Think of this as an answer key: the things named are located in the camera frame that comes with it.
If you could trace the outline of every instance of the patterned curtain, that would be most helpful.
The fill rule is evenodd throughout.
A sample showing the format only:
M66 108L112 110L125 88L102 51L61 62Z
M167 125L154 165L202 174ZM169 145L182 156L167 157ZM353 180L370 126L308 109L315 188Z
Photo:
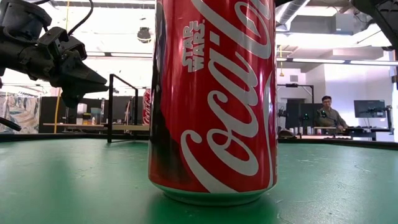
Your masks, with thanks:
M0 116L22 129L14 131L0 124L0 133L37 134L39 133L40 98L2 96L0 97Z

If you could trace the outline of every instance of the man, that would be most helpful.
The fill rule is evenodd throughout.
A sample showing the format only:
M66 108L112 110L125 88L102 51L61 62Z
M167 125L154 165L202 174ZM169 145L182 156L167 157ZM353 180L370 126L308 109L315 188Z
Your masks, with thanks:
M318 123L321 127L336 127L339 131L348 128L346 121L341 118L337 110L331 108L331 97L322 98L323 108L319 110L320 117Z

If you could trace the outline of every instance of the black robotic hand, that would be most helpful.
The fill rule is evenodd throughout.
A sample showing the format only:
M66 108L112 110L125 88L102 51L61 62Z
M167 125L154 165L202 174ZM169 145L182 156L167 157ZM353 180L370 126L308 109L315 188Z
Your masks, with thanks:
M106 91L107 80L88 68L85 45L65 29L53 27L51 17L39 6L23 0L0 3L0 76L5 68L45 80L62 88L68 107L75 107L86 93ZM46 33L39 38L41 30Z

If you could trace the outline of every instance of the shirt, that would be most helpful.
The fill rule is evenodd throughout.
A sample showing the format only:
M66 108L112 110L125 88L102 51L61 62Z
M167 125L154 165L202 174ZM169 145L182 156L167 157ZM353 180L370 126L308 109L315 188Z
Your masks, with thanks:
M346 121L341 118L337 110L330 108L330 110L320 109L320 111L325 111L326 118L321 116L318 118L318 123L321 127L336 127L341 125L344 128L348 128Z

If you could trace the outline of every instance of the star wars logo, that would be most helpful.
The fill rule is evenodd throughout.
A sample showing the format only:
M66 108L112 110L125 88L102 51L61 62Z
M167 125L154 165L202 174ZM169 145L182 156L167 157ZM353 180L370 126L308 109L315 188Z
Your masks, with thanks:
M189 26L184 27L182 65L188 67L188 72L196 72L204 68L204 36L204 20L203 23L191 21L189 22Z

